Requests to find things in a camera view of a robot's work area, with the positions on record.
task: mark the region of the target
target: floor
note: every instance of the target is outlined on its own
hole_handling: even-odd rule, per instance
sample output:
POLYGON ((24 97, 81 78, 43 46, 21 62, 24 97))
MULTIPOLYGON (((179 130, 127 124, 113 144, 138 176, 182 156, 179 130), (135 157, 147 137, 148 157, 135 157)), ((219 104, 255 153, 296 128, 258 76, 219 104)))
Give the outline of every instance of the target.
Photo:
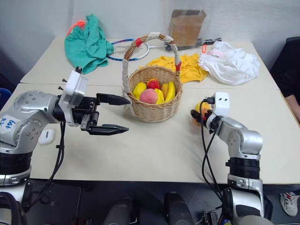
MULTIPOLYGON (((42 181, 31 180, 35 187, 42 181)), ((275 193, 266 187, 265 193, 275 193)), ((199 221, 204 211, 214 210, 220 205, 215 194, 206 184, 167 183, 167 182, 89 182, 88 191, 82 191, 79 216, 92 218, 93 225, 102 224, 110 207, 119 199, 131 197, 140 207, 141 225, 166 225, 164 219, 164 196, 170 191, 179 193, 191 211, 195 222, 199 221)), ((51 201, 48 205, 37 203, 27 213, 30 225, 67 225, 75 216, 79 197, 79 187, 66 184, 52 184, 48 191, 51 201)), ((274 224, 300 222, 297 217, 289 217, 282 210, 279 195, 268 195, 273 204, 272 222, 274 224)))

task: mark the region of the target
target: yellow cloth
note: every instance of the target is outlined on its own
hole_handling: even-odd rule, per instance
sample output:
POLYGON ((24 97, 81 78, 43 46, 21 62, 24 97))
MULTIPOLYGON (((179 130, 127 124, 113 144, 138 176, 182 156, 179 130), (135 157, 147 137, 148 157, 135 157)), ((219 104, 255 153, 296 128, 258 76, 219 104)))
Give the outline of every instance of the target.
MULTIPOLYGON (((202 81, 207 72, 204 71, 201 67, 198 66, 198 54, 194 54, 191 56, 182 55, 181 59, 181 69, 180 69, 180 80, 182 83, 186 83, 189 81, 202 81)), ((174 57, 166 57, 162 56, 158 59, 154 59, 151 62, 147 63, 147 66, 161 66, 166 67, 175 71, 175 62, 174 57)))

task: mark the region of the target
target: white wall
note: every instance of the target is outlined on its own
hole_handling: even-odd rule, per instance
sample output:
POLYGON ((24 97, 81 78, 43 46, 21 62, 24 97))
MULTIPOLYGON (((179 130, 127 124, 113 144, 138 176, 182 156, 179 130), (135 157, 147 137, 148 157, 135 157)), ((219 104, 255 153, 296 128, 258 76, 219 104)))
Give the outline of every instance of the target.
POLYGON ((300 36, 298 0, 0 0, 0 46, 27 73, 55 36, 94 13, 109 38, 166 33, 173 9, 204 9, 203 38, 252 41, 270 68, 285 39, 300 36))

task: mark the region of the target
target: cardboard box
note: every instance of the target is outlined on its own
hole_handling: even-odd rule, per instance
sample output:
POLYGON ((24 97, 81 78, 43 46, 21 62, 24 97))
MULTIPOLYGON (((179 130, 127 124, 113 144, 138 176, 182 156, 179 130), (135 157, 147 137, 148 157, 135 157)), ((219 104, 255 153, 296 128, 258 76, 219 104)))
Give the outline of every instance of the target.
POLYGON ((204 10, 175 9, 169 25, 169 36, 174 38, 177 46, 194 46, 205 17, 204 10))

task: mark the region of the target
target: red tape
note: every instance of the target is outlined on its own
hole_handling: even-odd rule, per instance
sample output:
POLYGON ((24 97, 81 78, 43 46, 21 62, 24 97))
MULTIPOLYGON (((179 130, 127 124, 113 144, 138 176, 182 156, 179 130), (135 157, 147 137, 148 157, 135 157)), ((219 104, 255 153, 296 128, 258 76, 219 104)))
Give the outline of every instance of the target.
POLYGON ((181 61, 178 63, 178 65, 175 65, 176 71, 180 71, 181 67, 181 61))
POLYGON ((135 40, 136 47, 139 47, 142 43, 143 43, 143 41, 140 38, 135 40))

